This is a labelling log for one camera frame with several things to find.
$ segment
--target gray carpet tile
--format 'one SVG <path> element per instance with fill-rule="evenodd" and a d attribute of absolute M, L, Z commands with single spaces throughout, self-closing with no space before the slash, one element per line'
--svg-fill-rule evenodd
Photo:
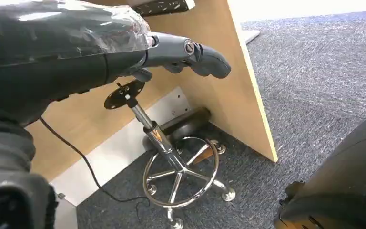
<path fill-rule="evenodd" d="M 366 118 L 366 12 L 244 23 L 260 29 L 249 45 L 279 161 L 272 163 L 209 124 L 198 135 L 227 146 L 218 177 L 237 192 L 230 203 L 210 190 L 175 211 L 185 229 L 272 229 L 278 200 L 295 180 L 307 180 L 336 145 Z M 146 153 L 110 180 L 105 188 L 120 198 L 143 195 Z M 207 173 L 212 160 L 202 162 Z M 155 169 L 166 169 L 159 161 Z M 172 177 L 156 183 L 167 198 Z M 178 198 L 201 182 L 185 179 Z M 165 210 L 151 205 L 114 203 L 95 192 L 77 208 L 80 229 L 163 229 Z"/>
<path fill-rule="evenodd" d="M 249 43 L 262 97 L 366 118 L 366 12 L 256 21 Z"/>

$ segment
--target stool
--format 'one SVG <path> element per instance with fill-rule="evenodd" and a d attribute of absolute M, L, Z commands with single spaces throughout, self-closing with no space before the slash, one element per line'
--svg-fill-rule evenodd
<path fill-rule="evenodd" d="M 127 104 L 134 112 L 138 121 L 143 124 L 143 131 L 147 135 L 147 140 L 144 139 L 143 141 L 144 147 L 148 148 L 152 144 L 152 146 L 158 152 L 150 158 L 145 167 L 142 178 L 143 189 L 146 196 L 152 203 L 167 209 L 166 215 L 168 223 L 171 225 L 172 229 L 183 228 L 183 221 L 179 218 L 173 217 L 173 209 L 182 208 L 193 203 L 207 190 L 209 190 L 211 186 L 217 187 L 222 191 L 222 199 L 224 201 L 231 201 L 235 198 L 235 191 L 232 188 L 215 179 L 219 166 L 219 154 L 225 152 L 225 146 L 220 145 L 215 140 L 210 141 L 208 139 L 189 136 L 208 121 L 210 112 L 206 108 L 195 109 L 159 127 L 155 121 L 148 117 L 148 115 L 135 99 L 136 96 L 142 91 L 144 83 L 135 80 L 126 84 L 125 86 L 121 86 L 120 84 L 118 84 L 118 86 L 120 88 L 110 94 L 106 99 L 105 107 L 107 109 L 116 109 Z M 181 150 L 178 150 L 175 147 L 175 143 L 187 140 L 199 141 L 203 146 L 188 161 L 183 161 L 179 155 Z M 214 167 L 210 176 L 204 176 L 193 171 L 189 168 L 189 166 L 192 165 L 195 159 L 208 148 L 212 150 L 214 156 Z M 149 174 L 153 162 L 159 155 L 168 161 L 172 169 L 160 173 Z M 162 202 L 155 199 L 153 195 L 155 194 L 157 188 L 152 184 L 152 182 L 171 175 L 175 175 L 175 181 L 168 202 Z M 206 181 L 206 184 L 193 196 L 176 202 L 176 194 L 183 176 L 197 177 Z"/>

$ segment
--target robotic finger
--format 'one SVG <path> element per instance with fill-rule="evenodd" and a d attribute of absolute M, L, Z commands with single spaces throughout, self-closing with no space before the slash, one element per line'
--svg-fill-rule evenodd
<path fill-rule="evenodd" d="M 213 48 L 189 38 L 152 32 L 154 46 L 147 50 L 143 67 L 163 66 L 171 73 L 190 67 L 200 76 L 225 78 L 231 71 L 226 59 Z"/>

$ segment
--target caster wheel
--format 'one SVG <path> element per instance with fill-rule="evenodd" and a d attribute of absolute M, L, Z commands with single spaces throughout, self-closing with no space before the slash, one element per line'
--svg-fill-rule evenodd
<path fill-rule="evenodd" d="M 235 190 L 233 190 L 232 188 L 229 188 L 229 192 L 228 193 L 224 193 L 222 194 L 222 199 L 226 202 L 232 201 L 233 199 L 235 199 L 236 193 Z"/>
<path fill-rule="evenodd" d="M 215 145 L 215 148 L 217 148 L 219 155 L 225 153 L 226 147 L 224 145 L 219 144 L 219 142 L 217 140 L 214 140 L 214 139 L 211 140 L 211 142 Z"/>
<path fill-rule="evenodd" d="M 156 188 L 156 186 L 155 186 L 155 185 L 151 185 L 151 186 L 148 188 L 149 194 L 150 194 L 151 196 L 155 195 L 155 193 L 156 193 L 156 191 L 157 191 L 157 190 L 158 190 L 158 189 Z"/>
<path fill-rule="evenodd" d="M 174 219 L 174 225 L 171 225 L 171 229 L 182 229 L 183 228 L 183 220 L 180 218 Z"/>

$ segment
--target wooden desk panel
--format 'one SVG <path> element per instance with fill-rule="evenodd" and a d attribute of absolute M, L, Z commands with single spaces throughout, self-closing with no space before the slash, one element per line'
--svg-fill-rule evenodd
<path fill-rule="evenodd" d="M 206 106 L 212 122 L 272 161 L 275 146 L 244 41 L 238 34 L 227 0 L 196 0 L 186 12 L 145 18 L 152 31 L 185 36 L 220 51 L 232 67 L 219 80 L 200 77 L 191 69 L 179 75 L 179 84 L 193 106 Z"/>

